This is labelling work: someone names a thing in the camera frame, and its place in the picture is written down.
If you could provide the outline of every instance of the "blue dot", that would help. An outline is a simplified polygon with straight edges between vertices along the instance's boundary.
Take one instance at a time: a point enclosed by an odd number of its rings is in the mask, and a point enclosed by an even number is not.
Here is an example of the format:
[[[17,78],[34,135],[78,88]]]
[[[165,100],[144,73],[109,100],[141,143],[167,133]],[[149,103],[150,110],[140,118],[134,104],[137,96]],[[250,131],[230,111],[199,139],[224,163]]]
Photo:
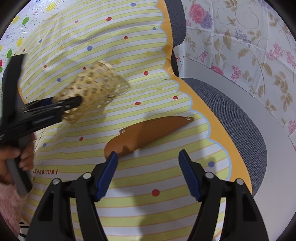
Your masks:
[[[209,167],[214,167],[215,163],[213,161],[209,161],[209,163],[207,164]]]

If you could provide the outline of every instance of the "yellow dot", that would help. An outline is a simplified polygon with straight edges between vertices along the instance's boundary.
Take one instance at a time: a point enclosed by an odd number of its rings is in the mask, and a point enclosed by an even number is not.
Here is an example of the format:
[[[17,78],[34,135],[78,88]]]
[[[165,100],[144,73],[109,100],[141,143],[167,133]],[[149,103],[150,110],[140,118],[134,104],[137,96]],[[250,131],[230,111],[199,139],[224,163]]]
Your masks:
[[[17,41],[17,47],[19,47],[21,44],[22,44],[22,39],[19,39],[19,40]]]
[[[55,2],[51,3],[50,5],[47,6],[46,11],[49,12],[49,11],[53,10],[56,5],[57,4]]]
[[[13,21],[12,21],[12,23],[16,23],[18,20],[19,20],[19,16],[16,16],[14,19],[13,19]]]

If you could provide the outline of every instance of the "gray chair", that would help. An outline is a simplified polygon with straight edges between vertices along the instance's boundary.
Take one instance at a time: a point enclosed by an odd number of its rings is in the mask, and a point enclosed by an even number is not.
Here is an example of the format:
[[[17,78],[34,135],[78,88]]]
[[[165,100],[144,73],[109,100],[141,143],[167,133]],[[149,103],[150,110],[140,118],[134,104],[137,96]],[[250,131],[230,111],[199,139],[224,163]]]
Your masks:
[[[181,0],[165,0],[170,16],[173,46],[180,45],[186,36],[186,20]],[[176,66],[175,58],[171,60]],[[257,193],[267,166],[267,150],[261,133],[247,114],[229,97],[197,79],[182,78],[221,122],[238,149],[251,179],[253,196]]]

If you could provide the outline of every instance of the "green dot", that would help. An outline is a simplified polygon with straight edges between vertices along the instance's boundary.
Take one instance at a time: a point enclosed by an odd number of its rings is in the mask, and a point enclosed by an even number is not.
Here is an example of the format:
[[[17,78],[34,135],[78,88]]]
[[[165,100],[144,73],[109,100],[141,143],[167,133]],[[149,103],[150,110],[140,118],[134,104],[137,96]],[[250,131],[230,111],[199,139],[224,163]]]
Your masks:
[[[11,55],[12,55],[12,49],[10,49],[10,50],[8,51],[8,53],[7,53],[7,58],[10,58]]]
[[[25,25],[28,21],[29,21],[29,17],[26,17],[24,20],[23,20],[23,22],[22,22],[22,25]]]

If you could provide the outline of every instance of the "leather sheath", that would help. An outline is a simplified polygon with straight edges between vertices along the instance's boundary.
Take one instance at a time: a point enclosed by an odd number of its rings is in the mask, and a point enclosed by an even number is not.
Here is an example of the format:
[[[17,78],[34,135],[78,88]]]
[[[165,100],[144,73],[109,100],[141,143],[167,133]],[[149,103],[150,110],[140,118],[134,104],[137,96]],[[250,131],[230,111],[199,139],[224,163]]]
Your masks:
[[[112,151],[117,152],[118,157],[125,156],[193,121],[193,117],[166,116],[128,126],[107,143],[105,157],[107,159]]]

